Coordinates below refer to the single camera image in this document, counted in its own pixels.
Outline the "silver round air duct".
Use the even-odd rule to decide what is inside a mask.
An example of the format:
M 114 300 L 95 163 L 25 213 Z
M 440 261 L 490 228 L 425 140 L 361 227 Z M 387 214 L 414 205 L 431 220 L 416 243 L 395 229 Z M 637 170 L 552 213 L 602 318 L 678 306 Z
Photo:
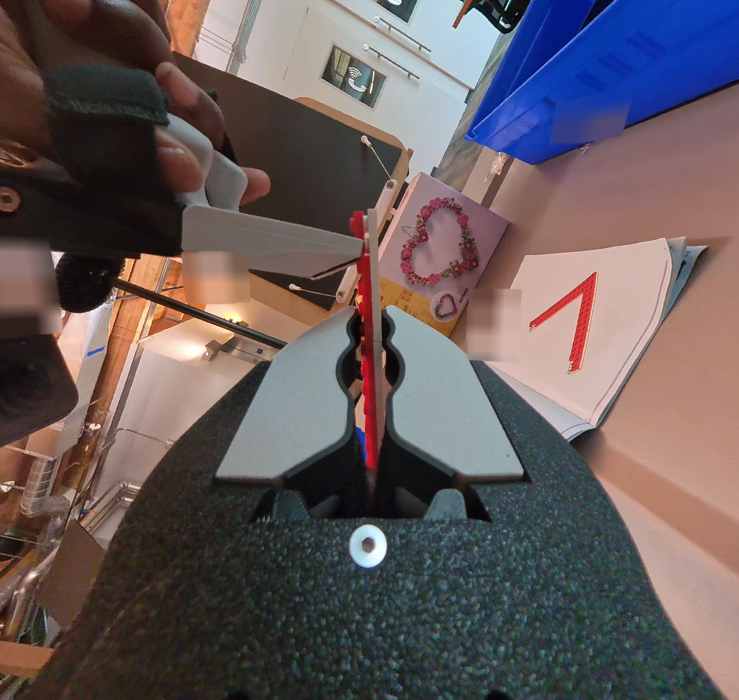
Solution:
M 34 457 L 19 503 L 21 515 L 40 517 L 51 512 L 52 489 L 59 471 L 61 457 Z

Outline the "yellow white lego box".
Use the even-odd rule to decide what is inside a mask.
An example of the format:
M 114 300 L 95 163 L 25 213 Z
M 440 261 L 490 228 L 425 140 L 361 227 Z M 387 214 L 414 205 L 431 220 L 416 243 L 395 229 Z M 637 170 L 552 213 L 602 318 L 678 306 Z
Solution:
M 381 306 L 394 306 L 450 337 L 509 224 L 419 174 L 379 247 Z

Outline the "lego instruction booklet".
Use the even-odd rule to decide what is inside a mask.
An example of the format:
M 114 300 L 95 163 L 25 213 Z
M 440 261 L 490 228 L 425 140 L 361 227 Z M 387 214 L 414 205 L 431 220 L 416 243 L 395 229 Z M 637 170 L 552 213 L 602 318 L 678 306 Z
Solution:
M 525 256 L 516 358 L 486 364 L 572 441 L 603 422 L 706 250 L 682 236 Z

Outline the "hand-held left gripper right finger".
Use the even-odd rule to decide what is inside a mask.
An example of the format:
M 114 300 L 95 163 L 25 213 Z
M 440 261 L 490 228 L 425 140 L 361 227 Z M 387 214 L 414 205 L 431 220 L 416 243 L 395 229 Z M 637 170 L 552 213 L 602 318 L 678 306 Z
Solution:
M 380 470 L 402 489 L 521 482 L 525 470 L 466 354 L 437 330 L 383 310 L 389 386 Z

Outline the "bent plywood black chair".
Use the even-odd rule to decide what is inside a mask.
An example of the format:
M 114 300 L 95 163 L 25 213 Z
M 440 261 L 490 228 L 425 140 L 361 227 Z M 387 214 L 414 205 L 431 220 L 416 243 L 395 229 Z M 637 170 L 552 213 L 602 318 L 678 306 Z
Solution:
M 243 214 L 354 236 L 350 220 L 357 211 L 376 208 L 382 196 L 393 204 L 398 187 L 390 185 L 361 139 L 368 136 L 402 184 L 409 158 L 399 140 L 326 106 L 303 104 L 191 58 L 174 57 L 193 82 L 217 93 L 238 165 L 260 169 L 271 179 L 269 193 L 248 203 Z M 197 196 L 207 201 L 195 206 L 226 210 L 227 198 L 219 192 L 235 178 L 217 174 L 218 156 L 212 157 L 209 187 Z M 249 256 L 230 254 L 244 256 L 250 270 Z M 250 270 L 251 297 L 308 326 L 318 325 L 336 312 L 336 291 L 355 266 L 319 280 Z

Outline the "black round pendant lamp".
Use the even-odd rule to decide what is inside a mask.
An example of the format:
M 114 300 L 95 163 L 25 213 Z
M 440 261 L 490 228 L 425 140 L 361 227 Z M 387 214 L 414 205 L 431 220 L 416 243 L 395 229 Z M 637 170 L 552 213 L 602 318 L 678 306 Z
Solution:
M 55 268 L 60 307 L 70 313 L 86 313 L 100 307 L 113 290 L 123 290 L 134 298 L 142 298 L 155 305 L 183 313 L 274 350 L 281 350 L 287 346 L 287 342 L 278 338 L 218 317 L 161 292 L 125 281 L 120 278 L 123 268 L 123 260 L 63 254 Z

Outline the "long red lego plate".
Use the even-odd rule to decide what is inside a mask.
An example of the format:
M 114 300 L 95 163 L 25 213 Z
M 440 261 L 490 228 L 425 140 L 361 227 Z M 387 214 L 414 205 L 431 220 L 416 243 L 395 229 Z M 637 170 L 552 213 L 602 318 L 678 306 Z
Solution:
M 370 258 L 367 246 L 367 212 L 357 211 L 350 220 L 350 227 L 355 236 L 361 241 L 361 257 L 356 263 L 358 286 L 357 286 L 357 310 L 359 315 L 359 350 L 361 354 L 361 377 L 362 396 L 364 399 L 363 409 L 365 417 L 365 450 L 366 465 L 376 471 L 378 467 L 379 451 L 381 446 L 381 434 L 377 428 L 374 402 L 374 363 L 372 359 L 372 310 L 370 301 Z

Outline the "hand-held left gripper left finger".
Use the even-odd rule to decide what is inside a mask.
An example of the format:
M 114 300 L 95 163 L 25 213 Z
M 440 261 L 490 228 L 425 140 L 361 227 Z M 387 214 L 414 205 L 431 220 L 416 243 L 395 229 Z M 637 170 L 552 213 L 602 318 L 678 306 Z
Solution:
M 346 307 L 279 351 L 215 480 L 249 486 L 343 488 L 364 474 L 356 435 L 359 315 Z

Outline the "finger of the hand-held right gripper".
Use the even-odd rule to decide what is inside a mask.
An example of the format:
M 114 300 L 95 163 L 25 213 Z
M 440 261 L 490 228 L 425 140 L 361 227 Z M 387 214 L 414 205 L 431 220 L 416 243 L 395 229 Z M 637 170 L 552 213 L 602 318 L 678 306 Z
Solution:
M 319 280 L 344 271 L 361 257 L 358 251 L 309 251 L 249 252 L 249 268 L 252 271 L 278 273 L 304 279 Z
M 182 251 L 242 253 L 253 262 L 354 262 L 363 239 L 207 206 L 182 216 Z

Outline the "blue divided plastic bin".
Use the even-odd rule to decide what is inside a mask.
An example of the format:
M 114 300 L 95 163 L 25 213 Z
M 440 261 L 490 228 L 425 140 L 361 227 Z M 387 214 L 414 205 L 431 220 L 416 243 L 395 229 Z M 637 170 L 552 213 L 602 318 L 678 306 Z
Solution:
M 536 165 L 738 79 L 738 0 L 613 0 L 572 39 L 565 2 L 533 1 L 467 131 Z

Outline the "person's right hand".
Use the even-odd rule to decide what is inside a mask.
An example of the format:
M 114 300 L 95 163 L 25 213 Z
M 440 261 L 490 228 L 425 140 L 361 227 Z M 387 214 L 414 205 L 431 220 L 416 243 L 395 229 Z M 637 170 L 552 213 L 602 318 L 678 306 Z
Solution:
M 37 0 L 71 39 L 149 71 L 166 92 L 169 111 L 223 148 L 226 124 L 218 104 L 175 64 L 159 0 Z M 21 159 L 53 159 L 42 74 L 29 40 L 22 0 L 1 0 L 2 146 Z

